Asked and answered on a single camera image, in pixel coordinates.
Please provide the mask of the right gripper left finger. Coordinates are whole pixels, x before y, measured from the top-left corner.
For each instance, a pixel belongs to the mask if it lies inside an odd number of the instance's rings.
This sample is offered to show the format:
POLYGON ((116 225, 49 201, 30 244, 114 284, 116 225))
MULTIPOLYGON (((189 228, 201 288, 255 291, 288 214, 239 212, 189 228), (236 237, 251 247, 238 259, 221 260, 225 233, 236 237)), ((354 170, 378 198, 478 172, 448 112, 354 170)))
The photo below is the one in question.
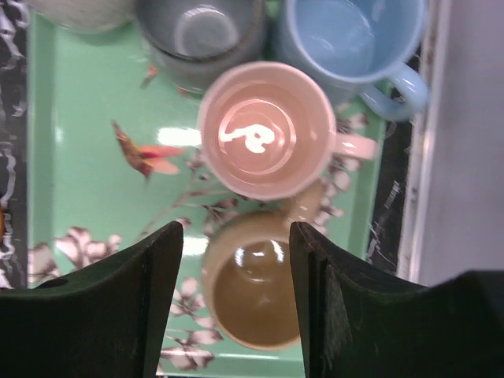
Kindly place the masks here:
POLYGON ((182 249, 173 221, 85 268, 3 291, 2 376, 155 376, 182 249))

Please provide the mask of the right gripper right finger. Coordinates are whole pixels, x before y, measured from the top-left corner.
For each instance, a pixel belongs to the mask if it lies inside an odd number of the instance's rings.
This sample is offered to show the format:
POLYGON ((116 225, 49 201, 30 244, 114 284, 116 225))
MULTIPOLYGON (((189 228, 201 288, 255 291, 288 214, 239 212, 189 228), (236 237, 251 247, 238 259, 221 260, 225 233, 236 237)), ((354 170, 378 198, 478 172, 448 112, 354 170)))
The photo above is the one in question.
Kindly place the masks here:
POLYGON ((291 225, 289 244, 306 376, 502 376, 502 272, 472 270, 425 287, 307 223, 291 225))

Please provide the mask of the brown stoneware mug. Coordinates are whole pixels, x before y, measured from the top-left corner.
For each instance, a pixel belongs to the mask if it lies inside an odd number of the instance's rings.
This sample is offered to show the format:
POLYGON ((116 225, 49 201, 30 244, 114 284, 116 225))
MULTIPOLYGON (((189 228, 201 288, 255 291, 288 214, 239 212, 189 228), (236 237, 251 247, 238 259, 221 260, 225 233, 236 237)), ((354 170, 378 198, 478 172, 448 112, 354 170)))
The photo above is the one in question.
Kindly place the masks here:
POLYGON ((278 210, 242 214, 210 238, 202 258, 202 294, 230 339, 255 350, 299 343, 289 232, 296 221, 314 220, 324 190, 316 180, 278 210))

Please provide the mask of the green floral tray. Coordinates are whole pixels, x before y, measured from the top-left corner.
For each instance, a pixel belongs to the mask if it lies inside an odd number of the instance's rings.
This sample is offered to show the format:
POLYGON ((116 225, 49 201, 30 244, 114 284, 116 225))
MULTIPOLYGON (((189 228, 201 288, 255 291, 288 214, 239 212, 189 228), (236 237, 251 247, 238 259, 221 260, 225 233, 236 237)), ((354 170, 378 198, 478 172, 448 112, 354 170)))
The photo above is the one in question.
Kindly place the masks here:
POLYGON ((233 217, 274 210, 227 190, 202 164, 199 100, 148 69, 132 26, 77 35, 34 14, 29 30, 31 285, 133 244, 170 221, 183 260, 158 371, 169 376, 301 377, 300 346, 251 350, 203 301, 209 237, 233 217))

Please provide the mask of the pale pink mug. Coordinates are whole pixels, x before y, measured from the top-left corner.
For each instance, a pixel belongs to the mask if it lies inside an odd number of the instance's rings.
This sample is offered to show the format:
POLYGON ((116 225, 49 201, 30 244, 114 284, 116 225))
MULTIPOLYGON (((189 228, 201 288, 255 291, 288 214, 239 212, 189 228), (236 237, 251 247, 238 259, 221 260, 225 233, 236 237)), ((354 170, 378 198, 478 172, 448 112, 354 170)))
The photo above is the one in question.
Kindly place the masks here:
POLYGON ((375 140, 338 132, 321 87, 299 69, 254 61, 221 74, 198 111, 202 158, 236 194, 261 200, 305 190, 333 155, 372 160, 375 140))

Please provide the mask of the grey mug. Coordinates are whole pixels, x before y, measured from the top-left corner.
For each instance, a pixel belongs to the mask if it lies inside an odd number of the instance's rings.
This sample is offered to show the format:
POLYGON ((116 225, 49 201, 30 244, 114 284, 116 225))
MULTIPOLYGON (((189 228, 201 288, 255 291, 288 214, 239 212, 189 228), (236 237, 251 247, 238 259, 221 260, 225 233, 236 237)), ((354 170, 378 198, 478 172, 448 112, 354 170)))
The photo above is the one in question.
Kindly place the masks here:
POLYGON ((136 1, 135 25, 160 72, 201 94, 225 71, 261 56, 264 1, 136 1))

